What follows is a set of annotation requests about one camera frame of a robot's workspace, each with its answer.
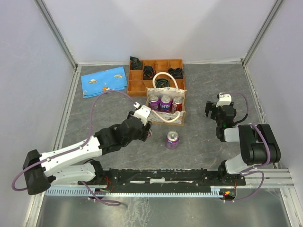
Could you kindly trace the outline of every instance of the wooden tray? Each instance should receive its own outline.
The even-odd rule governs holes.
[[[182,68],[182,59],[161,59],[161,60],[141,60],[143,68],[145,65],[150,65],[158,72],[168,72],[169,68]],[[169,79],[166,75],[159,75],[158,78]],[[185,79],[176,80],[178,87],[185,90]],[[173,81],[169,80],[170,86],[175,87]],[[153,88],[151,79],[143,79],[143,70],[131,70],[131,63],[129,62],[128,81],[127,81],[127,93],[129,96],[146,96],[146,88]]]

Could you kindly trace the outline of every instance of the white wall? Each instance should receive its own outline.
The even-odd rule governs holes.
[[[243,58],[275,0],[45,0],[77,62]]]
[[[19,227],[30,197],[10,185],[27,152],[52,148],[72,67],[33,0],[1,1],[0,21],[0,225]]]
[[[248,64],[303,205],[303,1],[284,1]]]

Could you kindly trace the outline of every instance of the red soda can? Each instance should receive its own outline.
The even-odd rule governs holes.
[[[174,97],[171,112],[175,113],[176,111],[182,111],[182,102],[183,102],[183,98],[181,96]]]

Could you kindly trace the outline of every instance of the perforated metal strip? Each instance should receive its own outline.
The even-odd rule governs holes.
[[[211,192],[191,192],[191,193],[107,193],[107,197],[205,197],[221,198],[219,188],[211,188]],[[45,193],[48,196],[91,196],[86,188],[80,187],[51,187]]]

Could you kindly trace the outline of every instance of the concrete floor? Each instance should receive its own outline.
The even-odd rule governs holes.
[[[81,75],[103,71],[117,66],[85,66]],[[128,66],[124,66],[128,76]],[[258,124],[258,115],[253,97],[241,64],[202,64],[184,65],[187,97],[186,118],[184,126],[153,125],[152,137],[146,142],[133,141],[118,152],[95,158],[105,169],[108,168],[207,168],[217,169],[223,160],[240,153],[238,143],[223,143],[216,138],[216,123],[205,118],[204,109],[207,101],[217,101],[219,92],[240,91],[246,94],[250,113],[244,123]],[[78,82],[73,101],[63,147],[79,142],[87,137],[89,112],[94,97],[84,99],[81,80]],[[144,104],[145,97],[135,97]],[[246,113],[244,98],[233,95],[234,107],[237,109],[235,120],[240,120]],[[132,103],[120,94],[108,94],[101,97],[95,106],[93,131],[113,124],[121,123],[127,112],[134,110]],[[167,132],[176,130],[180,134],[177,149],[165,147]]]

